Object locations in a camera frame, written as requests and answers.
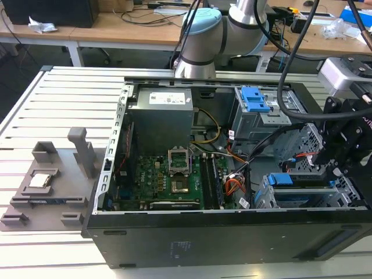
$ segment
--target metal slotted table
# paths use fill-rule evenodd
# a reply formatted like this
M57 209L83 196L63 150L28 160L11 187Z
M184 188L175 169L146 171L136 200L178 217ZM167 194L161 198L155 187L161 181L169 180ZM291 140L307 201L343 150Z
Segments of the metal slotted table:
M73 148L71 126L104 148L124 76L171 77L168 70L53 67L37 74L0 125L0 216L33 160L37 141ZM219 78L278 81L279 74L217 72ZM327 93L314 75L291 74L323 106ZM111 270L91 239L79 231L0 232L0 278L372 278L372 237L325 262L243 264Z

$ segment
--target black computer case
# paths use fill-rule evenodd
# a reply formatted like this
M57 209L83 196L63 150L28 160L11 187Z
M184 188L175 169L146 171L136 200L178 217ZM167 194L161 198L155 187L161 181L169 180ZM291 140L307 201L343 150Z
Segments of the black computer case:
M98 17L98 0L3 0L13 24L28 24L28 17L56 26L92 27Z

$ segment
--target light blue robot joint cap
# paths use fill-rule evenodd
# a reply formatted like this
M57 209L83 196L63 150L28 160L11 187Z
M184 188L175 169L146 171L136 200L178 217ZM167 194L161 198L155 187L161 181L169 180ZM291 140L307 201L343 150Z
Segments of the light blue robot joint cap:
M188 20L190 20L194 10L191 11ZM203 33L216 26L222 19L222 14L217 9L199 8L196 11L194 21L192 22L189 35Z

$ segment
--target yellow wire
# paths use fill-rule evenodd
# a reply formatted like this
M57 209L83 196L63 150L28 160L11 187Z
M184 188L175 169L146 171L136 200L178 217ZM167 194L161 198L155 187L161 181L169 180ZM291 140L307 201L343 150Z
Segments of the yellow wire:
M221 133L221 127L219 126L218 122L216 121L216 119L214 119L214 117L209 113L207 112L205 109L200 109L200 108L197 108L199 110L201 110L202 112L204 112L206 115L208 115L212 120L213 122L216 124L217 126L217 134L214 138L212 139L208 139L206 141L191 141L192 144L208 144L210 142L213 142L215 140L217 140L220 136L220 133Z

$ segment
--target wooden desk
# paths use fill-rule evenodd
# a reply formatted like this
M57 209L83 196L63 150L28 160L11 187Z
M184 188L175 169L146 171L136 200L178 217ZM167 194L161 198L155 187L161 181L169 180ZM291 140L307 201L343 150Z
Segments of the wooden desk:
M270 6L290 6L299 10L310 11L311 7L303 6L304 0L269 0ZM319 12L328 12L334 16L340 16L346 1L335 1L335 0L322 0L321 5L318 6ZM372 9L371 5L364 3L355 3L358 8ZM347 37L345 40L340 39L329 39L326 40L320 33L321 26L310 25L304 40L299 48L299 53L310 53L310 54L322 54L322 55L339 55L343 53L370 53L367 45L360 41ZM297 41L299 34L292 33L290 27L285 28L284 38L289 42L292 47ZM264 51L276 51L277 48L269 43L264 47Z
M133 17L151 13L151 10L135 10ZM70 34L74 41L123 42L152 45L176 45L180 37L181 16L170 19L179 26L170 24L160 27L145 27L122 21L114 13L100 13L93 28L75 28ZM162 15L151 14L141 18L133 18L135 22L150 22L162 19Z
M291 6L299 10L310 10L310 7L303 6L304 0L269 0L270 6ZM322 0L318 10L330 12L339 16L347 5L346 1ZM358 8L371 8L372 6L363 3L356 3ZM130 13L134 17L151 13L151 10L136 10ZM133 18L133 21L148 22L161 19L162 15L146 15L140 18ZM171 19L172 22L180 25L181 17ZM172 51L180 35L180 28L169 24L160 27L144 27L122 21L113 13L99 14L93 28L59 27L57 32L38 34L31 31L27 26L13 26L9 19L9 26L13 32L25 44L64 45L69 48L74 66L83 66L79 47L100 47L100 48L122 48L122 49L148 49ZM369 53L369 49L356 39L326 40L320 34L321 26L311 25L305 39L301 43L299 53L309 55L339 55L343 53ZM290 46L293 46L298 34L293 34L290 28L285 29L284 37ZM16 42L9 30L0 21L0 41ZM260 54L261 59L257 69L266 70L266 62L276 51L276 47L269 43L263 48Z

